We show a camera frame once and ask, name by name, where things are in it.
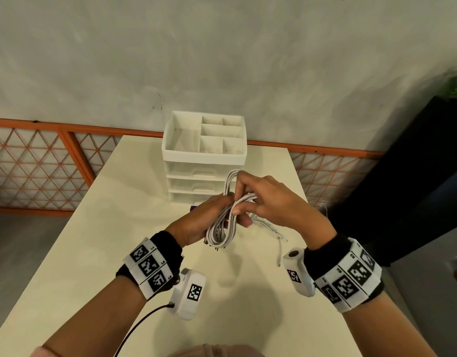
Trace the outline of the orange lattice railing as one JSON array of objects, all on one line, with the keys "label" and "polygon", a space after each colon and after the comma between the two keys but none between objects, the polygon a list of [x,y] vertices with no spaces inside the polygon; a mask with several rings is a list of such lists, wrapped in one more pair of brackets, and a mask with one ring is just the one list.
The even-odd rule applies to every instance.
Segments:
[{"label": "orange lattice railing", "polygon": [[[0,119],[0,213],[70,216],[123,136],[162,132]],[[364,179],[382,151],[248,140],[285,148],[315,206],[338,204]]]}]

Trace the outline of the white plastic drawer organizer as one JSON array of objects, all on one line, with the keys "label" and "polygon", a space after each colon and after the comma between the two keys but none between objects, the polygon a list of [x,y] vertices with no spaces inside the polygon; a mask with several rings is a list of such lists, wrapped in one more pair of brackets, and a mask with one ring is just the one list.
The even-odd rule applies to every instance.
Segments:
[{"label": "white plastic drawer organizer", "polygon": [[198,205],[223,193],[234,169],[243,169],[247,136],[243,116],[173,111],[162,140],[171,202]]}]

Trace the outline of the person's left forearm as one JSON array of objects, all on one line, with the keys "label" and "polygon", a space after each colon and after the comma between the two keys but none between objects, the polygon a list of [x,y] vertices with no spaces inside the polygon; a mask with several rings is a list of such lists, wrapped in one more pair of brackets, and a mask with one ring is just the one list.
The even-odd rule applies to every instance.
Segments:
[{"label": "person's left forearm", "polygon": [[117,276],[43,344],[58,357],[113,357],[147,303],[125,276]]}]

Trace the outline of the black left wristband with markers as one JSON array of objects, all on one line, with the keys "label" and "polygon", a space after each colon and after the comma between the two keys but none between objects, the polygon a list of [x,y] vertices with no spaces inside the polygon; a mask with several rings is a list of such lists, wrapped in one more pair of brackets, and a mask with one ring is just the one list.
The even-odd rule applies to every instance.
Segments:
[{"label": "black left wristband with markers", "polygon": [[172,234],[163,230],[143,239],[124,258],[116,277],[129,279],[148,301],[176,284],[183,258],[182,247]]}]

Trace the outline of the person's right hand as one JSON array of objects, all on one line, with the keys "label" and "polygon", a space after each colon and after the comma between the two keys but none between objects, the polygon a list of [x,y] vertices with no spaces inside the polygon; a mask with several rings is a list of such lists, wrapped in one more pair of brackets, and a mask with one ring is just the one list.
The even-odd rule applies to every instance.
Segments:
[{"label": "person's right hand", "polygon": [[317,250],[332,240],[337,232],[316,208],[272,176],[263,179],[262,197],[256,198],[253,213],[281,227],[297,231],[310,250]]}]

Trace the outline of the black planter box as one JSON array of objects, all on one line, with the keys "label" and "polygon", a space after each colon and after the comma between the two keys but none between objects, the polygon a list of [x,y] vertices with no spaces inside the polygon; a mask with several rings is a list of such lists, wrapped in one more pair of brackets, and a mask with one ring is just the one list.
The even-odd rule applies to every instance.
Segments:
[{"label": "black planter box", "polygon": [[382,266],[457,228],[457,99],[432,98],[329,219]]}]

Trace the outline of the black right wristband with markers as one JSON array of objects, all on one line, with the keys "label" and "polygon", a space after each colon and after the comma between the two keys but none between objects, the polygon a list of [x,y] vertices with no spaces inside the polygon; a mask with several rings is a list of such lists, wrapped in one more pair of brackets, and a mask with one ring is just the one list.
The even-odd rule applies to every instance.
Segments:
[{"label": "black right wristband with markers", "polygon": [[382,269],[361,244],[343,234],[316,250],[304,250],[304,266],[315,287],[340,313],[368,303],[384,291]]}]

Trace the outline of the person's left hand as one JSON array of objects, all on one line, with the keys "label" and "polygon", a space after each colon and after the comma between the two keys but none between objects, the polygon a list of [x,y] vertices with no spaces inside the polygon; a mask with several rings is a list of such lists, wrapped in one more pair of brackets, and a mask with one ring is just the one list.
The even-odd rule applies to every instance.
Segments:
[{"label": "person's left hand", "polygon": [[198,207],[172,222],[164,231],[172,235],[181,248],[204,239],[204,202]]}]

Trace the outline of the black wristband with markers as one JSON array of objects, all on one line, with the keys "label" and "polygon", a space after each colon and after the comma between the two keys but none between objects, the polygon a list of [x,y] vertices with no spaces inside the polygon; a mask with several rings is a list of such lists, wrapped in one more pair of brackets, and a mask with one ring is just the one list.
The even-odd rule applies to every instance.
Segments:
[{"label": "black wristband with markers", "polygon": [[316,250],[304,250],[304,266],[315,287],[340,313],[368,303],[384,291],[382,269],[361,244],[343,234]]},{"label": "black wristband with markers", "polygon": [[129,279],[148,301],[176,284],[183,258],[182,247],[172,234],[163,230],[143,239],[124,258],[116,277]]}]

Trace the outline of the person's right forearm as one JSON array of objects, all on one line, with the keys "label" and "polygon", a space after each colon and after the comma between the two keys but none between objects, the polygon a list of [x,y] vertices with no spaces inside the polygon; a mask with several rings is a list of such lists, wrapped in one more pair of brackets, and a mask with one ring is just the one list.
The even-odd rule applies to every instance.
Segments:
[{"label": "person's right forearm", "polygon": [[385,292],[342,315],[362,357],[438,357]]}]

